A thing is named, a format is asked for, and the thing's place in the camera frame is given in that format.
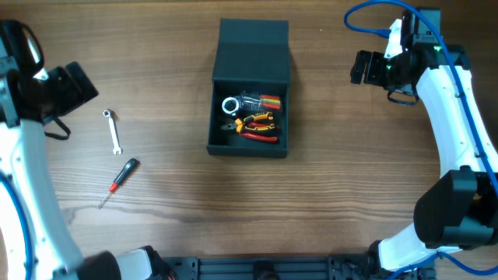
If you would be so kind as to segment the silver combination wrench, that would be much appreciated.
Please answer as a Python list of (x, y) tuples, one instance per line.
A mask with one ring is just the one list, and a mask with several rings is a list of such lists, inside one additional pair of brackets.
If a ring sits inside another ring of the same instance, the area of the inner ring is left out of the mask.
[(117, 135), (117, 127), (114, 119), (114, 112), (110, 109), (107, 109), (103, 112), (103, 116), (108, 118), (108, 124), (110, 128), (110, 135), (113, 142), (113, 154), (116, 156), (121, 155), (123, 150), (120, 146), (119, 138)]

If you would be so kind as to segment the clear screwdriver set case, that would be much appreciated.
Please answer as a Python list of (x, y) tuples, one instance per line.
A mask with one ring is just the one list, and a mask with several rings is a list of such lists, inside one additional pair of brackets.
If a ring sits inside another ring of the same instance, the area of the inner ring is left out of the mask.
[(279, 96), (242, 93), (238, 96), (240, 108), (249, 111), (280, 111), (282, 101)]

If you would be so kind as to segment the red handled snips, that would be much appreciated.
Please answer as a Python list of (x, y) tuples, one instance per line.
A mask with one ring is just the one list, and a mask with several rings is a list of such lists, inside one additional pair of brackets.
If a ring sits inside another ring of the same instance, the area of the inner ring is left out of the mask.
[(252, 121), (239, 125), (236, 131), (244, 138), (259, 142), (276, 143), (279, 140), (279, 127), (274, 124), (264, 124)]

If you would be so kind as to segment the orange black pliers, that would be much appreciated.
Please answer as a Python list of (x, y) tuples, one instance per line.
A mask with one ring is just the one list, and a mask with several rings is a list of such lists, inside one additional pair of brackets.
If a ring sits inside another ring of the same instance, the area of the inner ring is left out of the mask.
[(257, 135), (270, 135), (277, 130), (272, 123), (274, 116), (272, 112), (259, 112), (244, 118), (230, 120), (221, 126), (223, 131), (235, 131), (238, 134), (253, 133)]

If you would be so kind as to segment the black white tape measure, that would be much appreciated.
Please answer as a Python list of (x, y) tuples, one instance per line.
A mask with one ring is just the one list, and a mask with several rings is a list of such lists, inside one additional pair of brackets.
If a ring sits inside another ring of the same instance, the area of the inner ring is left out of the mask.
[(240, 110), (239, 99), (234, 96), (228, 96), (222, 102), (222, 110), (225, 114), (236, 117), (237, 112)]

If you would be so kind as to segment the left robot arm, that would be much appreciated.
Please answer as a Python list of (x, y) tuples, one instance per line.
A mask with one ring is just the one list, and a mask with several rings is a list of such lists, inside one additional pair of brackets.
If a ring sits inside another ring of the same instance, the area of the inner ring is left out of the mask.
[(1, 231), (10, 279), (119, 279), (109, 252), (84, 257), (66, 225), (46, 139), (66, 140), (61, 117), (98, 94), (77, 62), (44, 70), (33, 31), (1, 21)]

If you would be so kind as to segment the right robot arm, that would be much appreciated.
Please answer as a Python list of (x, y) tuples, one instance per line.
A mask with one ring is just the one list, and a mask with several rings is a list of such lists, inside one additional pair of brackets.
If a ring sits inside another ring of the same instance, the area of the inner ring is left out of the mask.
[(468, 56), (444, 42), (439, 9), (404, 4), (403, 10), (377, 30), (388, 42), (385, 51), (360, 51), (350, 77), (383, 88), (392, 103), (424, 105), (440, 178), (416, 202), (408, 227), (371, 246), (367, 277), (403, 278), (438, 258), (497, 242), (497, 153), (474, 99)]

